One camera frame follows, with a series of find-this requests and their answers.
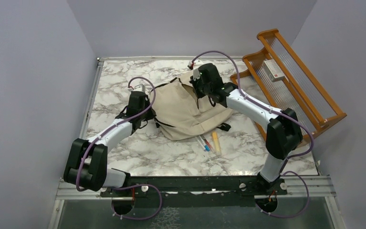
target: canvas bag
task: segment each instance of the canvas bag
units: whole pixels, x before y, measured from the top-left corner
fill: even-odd
[[[216,127],[228,131],[231,128],[224,121],[233,110],[220,104],[213,107],[208,96],[197,99],[189,82],[193,71],[189,71],[170,83],[155,87],[156,98],[152,105],[157,127],[165,137],[182,140],[204,134]]]

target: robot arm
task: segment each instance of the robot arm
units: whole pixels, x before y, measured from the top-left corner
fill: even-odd
[[[298,125],[271,111],[284,113],[297,120],[296,113],[289,108],[282,111],[247,94],[245,95],[251,97],[255,103],[246,100],[235,84],[223,83],[216,66],[212,63],[195,69],[190,83],[197,97],[208,96],[215,103],[246,115],[266,131],[266,148],[269,155],[257,175],[258,186],[265,190],[273,186],[280,177],[280,170],[288,154],[301,143],[302,133]]]
[[[81,170],[80,186],[93,191],[98,191],[102,187],[122,187],[130,174],[117,169],[107,169],[107,153],[123,139],[141,128],[142,121],[148,121],[153,118],[153,113],[151,110],[148,110],[128,122],[118,124],[120,121],[139,114],[149,104],[148,95],[145,94],[145,87],[143,84],[140,84],[131,92],[128,105],[124,109],[126,112],[124,113],[123,110],[116,116],[111,125],[87,140],[78,138],[73,141],[63,175],[64,181],[76,185],[76,177],[82,156],[88,146],[94,142],[93,147],[88,152],[91,161],[90,163],[84,163]]]

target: black mounting plate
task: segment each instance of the black mounting plate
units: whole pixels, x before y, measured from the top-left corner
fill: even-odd
[[[256,195],[270,195],[273,190],[276,195],[287,194],[286,190],[280,188],[280,184],[284,183],[283,179],[278,179],[269,190],[258,190],[256,176],[130,177],[127,183],[128,186],[154,185],[162,192],[163,206],[172,208],[254,207],[254,196]],[[245,184],[246,187],[239,188],[241,184]],[[159,205],[159,195],[153,188],[149,187],[146,192],[143,192],[141,188],[135,188],[134,192],[135,208],[156,208]],[[132,192],[119,192],[107,188],[100,196],[103,198],[131,197]]]

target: white wall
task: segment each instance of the white wall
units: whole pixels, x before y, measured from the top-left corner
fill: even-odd
[[[95,69],[65,0],[0,0],[0,229],[47,227]]]
[[[316,0],[68,0],[100,57],[246,55],[278,28],[291,44]]]
[[[366,0],[318,0],[293,49],[348,114],[317,139],[349,229],[366,228]]]

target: small box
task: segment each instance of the small box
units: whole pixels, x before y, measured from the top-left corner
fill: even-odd
[[[272,82],[282,80],[285,77],[284,72],[281,71],[275,60],[263,61],[262,67]]]

